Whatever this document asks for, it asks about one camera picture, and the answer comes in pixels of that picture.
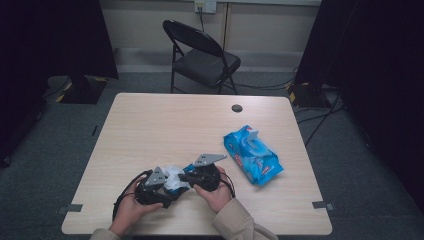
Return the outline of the grey tape strip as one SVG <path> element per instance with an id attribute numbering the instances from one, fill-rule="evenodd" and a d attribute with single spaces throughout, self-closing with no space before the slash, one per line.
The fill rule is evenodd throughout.
<path id="1" fill-rule="evenodd" d="M 325 201 L 314 201 L 312 202 L 314 209 L 326 209 L 327 211 L 333 211 L 335 206 L 332 203 L 326 203 Z"/>
<path id="2" fill-rule="evenodd" d="M 82 204 L 68 204 L 66 206 L 59 207 L 56 213 L 66 215 L 68 212 L 80 212 L 82 207 Z"/>

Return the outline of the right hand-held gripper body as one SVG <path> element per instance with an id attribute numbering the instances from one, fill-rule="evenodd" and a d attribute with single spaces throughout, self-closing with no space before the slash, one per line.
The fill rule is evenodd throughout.
<path id="1" fill-rule="evenodd" d="M 194 169 L 189 172 L 190 184 L 197 184 L 209 192 L 216 190 L 221 177 L 215 163 L 225 158 L 225 154 L 201 154 L 192 164 Z"/>

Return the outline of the black floor box yellow tape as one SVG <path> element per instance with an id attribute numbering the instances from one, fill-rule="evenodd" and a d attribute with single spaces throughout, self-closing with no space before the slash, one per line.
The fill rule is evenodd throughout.
<path id="1" fill-rule="evenodd" d="M 322 89 L 309 83 L 289 84 L 286 87 L 289 100 L 296 107 L 329 108 L 330 102 Z"/>

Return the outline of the person's right hand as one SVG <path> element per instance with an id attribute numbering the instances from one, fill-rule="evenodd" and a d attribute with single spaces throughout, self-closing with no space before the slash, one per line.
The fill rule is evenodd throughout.
<path id="1" fill-rule="evenodd" d="M 218 188 L 212 192 L 206 191 L 198 185 L 194 186 L 195 191 L 200 195 L 208 204 L 209 208 L 214 213 L 219 213 L 224 206 L 229 203 L 233 196 L 230 182 L 227 178 L 225 169 L 218 166 L 217 169 L 220 172 L 220 184 Z"/>

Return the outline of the white wet wipe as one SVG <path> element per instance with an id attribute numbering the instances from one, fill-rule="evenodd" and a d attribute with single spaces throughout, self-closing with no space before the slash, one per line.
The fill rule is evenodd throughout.
<path id="1" fill-rule="evenodd" d="M 179 189 L 189 189 L 190 185 L 187 182 L 183 182 L 180 178 L 180 174 L 184 174 L 184 171 L 173 165 L 161 167 L 161 170 L 166 177 L 166 183 L 164 188 L 169 191 L 176 191 Z"/>

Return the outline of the black stand base yellow tape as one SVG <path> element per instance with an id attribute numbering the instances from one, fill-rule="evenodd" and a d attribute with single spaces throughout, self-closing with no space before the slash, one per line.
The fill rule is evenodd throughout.
<path id="1" fill-rule="evenodd" d="M 96 104 L 107 85 L 105 78 L 70 75 L 70 83 L 56 99 L 65 104 Z"/>

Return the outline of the black folding chair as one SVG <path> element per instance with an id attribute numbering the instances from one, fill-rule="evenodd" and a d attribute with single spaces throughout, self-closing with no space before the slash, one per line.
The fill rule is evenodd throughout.
<path id="1" fill-rule="evenodd" d="M 178 73 L 210 89 L 222 92 L 223 87 L 238 93 L 233 74 L 241 59 L 223 48 L 207 33 L 175 20 L 165 20 L 163 29 L 173 43 L 170 92 Z"/>

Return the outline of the blue wet wipes pack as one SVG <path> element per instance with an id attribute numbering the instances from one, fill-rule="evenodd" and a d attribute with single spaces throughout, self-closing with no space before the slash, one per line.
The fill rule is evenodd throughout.
<path id="1" fill-rule="evenodd" d="M 259 131 L 243 126 L 224 137 L 224 147 L 253 185 L 263 186 L 284 168 L 279 157 L 258 137 Z"/>

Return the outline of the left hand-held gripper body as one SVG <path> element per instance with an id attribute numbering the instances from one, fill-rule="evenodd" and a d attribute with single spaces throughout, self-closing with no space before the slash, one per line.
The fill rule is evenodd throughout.
<path id="1" fill-rule="evenodd" d="M 154 170 L 145 171 L 144 175 L 145 178 L 139 182 L 135 190 L 136 200 L 142 205 L 155 203 L 163 205 L 168 196 L 160 192 L 166 183 L 166 177 L 161 168 L 156 167 Z"/>

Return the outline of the white wall socket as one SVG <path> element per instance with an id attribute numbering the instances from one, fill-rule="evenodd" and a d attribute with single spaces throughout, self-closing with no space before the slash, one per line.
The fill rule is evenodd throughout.
<path id="1" fill-rule="evenodd" d="M 194 11 L 196 13 L 215 14 L 217 2 L 215 0 L 195 0 Z"/>

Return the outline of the black curtain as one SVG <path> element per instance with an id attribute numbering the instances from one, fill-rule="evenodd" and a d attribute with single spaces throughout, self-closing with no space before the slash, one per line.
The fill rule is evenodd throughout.
<path id="1" fill-rule="evenodd" d="M 118 77 L 100 0 L 0 0 L 0 167 L 70 75 Z"/>
<path id="2" fill-rule="evenodd" d="M 321 0 L 295 81 L 341 90 L 424 213 L 424 0 Z"/>

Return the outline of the person's left hand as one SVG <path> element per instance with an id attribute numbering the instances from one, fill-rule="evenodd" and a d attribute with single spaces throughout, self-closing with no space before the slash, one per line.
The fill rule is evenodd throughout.
<path id="1" fill-rule="evenodd" d="M 135 198 L 136 185 L 133 184 L 119 205 L 118 211 L 112 221 L 109 230 L 123 237 L 143 216 L 159 210 L 163 207 L 161 203 L 141 205 Z"/>

